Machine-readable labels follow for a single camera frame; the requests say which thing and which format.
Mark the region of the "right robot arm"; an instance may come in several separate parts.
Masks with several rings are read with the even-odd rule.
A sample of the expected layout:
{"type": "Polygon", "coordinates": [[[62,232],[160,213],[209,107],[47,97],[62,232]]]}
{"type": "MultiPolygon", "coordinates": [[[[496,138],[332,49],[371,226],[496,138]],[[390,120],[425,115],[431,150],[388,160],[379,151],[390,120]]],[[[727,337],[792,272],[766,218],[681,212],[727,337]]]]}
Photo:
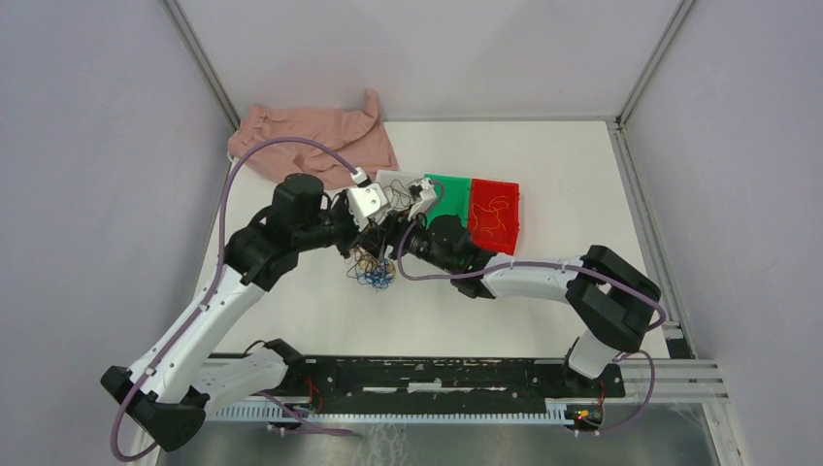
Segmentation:
{"type": "Polygon", "coordinates": [[[560,371],[563,388],[574,396],[594,389],[609,364],[638,352],[645,335],[666,319],[660,288],[605,246],[567,258],[517,258],[476,244],[456,216],[423,225],[391,214],[362,247],[386,253],[404,278],[402,260],[411,254],[437,268],[428,280],[448,281],[472,299],[524,297],[570,306],[586,327],[560,371]]]}

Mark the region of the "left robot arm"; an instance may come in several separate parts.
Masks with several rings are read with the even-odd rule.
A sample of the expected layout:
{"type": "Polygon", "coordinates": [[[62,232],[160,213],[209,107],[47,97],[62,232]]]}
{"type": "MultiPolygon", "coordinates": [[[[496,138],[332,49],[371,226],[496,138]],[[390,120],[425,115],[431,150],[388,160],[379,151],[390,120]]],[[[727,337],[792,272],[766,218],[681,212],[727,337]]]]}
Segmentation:
{"type": "Polygon", "coordinates": [[[290,395],[305,368],[270,342],[251,356],[216,370],[203,365],[239,318],[298,264],[300,253],[336,247],[347,254],[388,201],[378,183],[365,180],[324,205],[323,182],[292,174],[279,183],[270,205],[236,231],[218,255],[212,282],[172,327],[129,367],[112,366],[101,384],[165,451],[188,443],[209,414],[276,388],[290,395]]]}

